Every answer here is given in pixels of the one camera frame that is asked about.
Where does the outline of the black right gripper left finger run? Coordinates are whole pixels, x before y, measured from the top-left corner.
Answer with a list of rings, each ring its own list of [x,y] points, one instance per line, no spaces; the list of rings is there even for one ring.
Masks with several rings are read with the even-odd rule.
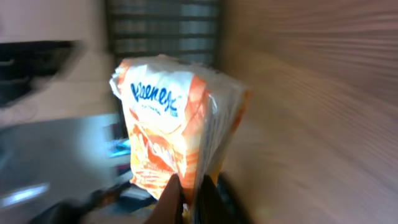
[[[183,203],[180,179],[177,174],[174,174],[144,224],[183,224]]]

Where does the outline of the orange snack packet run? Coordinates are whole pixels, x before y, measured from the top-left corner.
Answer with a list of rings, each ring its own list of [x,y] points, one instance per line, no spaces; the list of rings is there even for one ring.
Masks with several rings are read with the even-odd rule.
[[[159,198],[177,175],[192,203],[204,175],[218,175],[247,108],[240,81],[176,58],[125,58],[109,84],[131,144],[131,182]]]

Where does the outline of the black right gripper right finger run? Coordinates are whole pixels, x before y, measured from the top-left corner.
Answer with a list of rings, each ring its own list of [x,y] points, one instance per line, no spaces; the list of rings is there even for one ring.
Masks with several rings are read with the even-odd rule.
[[[220,174],[215,184],[205,175],[199,188],[194,224],[251,224],[247,209],[225,175]]]

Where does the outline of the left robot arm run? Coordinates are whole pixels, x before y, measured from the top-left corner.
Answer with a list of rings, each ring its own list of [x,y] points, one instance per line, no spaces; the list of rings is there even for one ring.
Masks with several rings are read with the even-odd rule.
[[[1,1],[1,41],[75,40],[75,58],[1,110],[1,222],[26,223],[114,184],[116,108],[103,1]]]

